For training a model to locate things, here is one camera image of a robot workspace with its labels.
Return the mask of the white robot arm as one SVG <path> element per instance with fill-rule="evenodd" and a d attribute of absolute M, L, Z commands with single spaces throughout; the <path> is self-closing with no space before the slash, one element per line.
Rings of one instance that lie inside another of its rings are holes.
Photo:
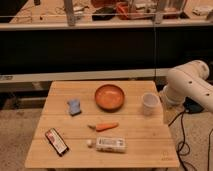
<path fill-rule="evenodd" d="M 181 105 L 188 97 L 213 113 L 213 85 L 206 81 L 209 73 L 208 65 L 201 60 L 171 68 L 167 73 L 167 84 L 162 90 L 166 106 Z"/>

